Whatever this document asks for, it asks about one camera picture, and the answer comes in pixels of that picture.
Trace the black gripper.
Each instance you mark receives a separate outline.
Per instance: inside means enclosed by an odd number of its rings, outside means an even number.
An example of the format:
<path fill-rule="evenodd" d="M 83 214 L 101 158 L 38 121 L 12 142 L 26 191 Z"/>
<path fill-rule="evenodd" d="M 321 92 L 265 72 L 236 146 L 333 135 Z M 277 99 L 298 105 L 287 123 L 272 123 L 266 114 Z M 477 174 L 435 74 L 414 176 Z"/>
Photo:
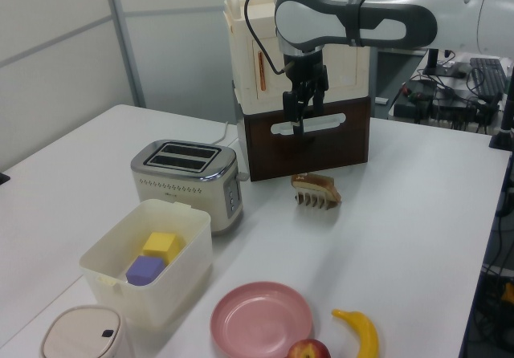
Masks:
<path fill-rule="evenodd" d="M 324 65 L 322 50 L 310 51 L 305 55 L 284 55 L 286 77 L 292 89 L 282 95 L 284 119 L 292 125 L 293 134 L 304 134 L 304 109 L 306 104 L 298 90 L 302 86 L 313 86 L 314 108 L 324 107 L 324 94 L 328 90 L 328 73 Z"/>

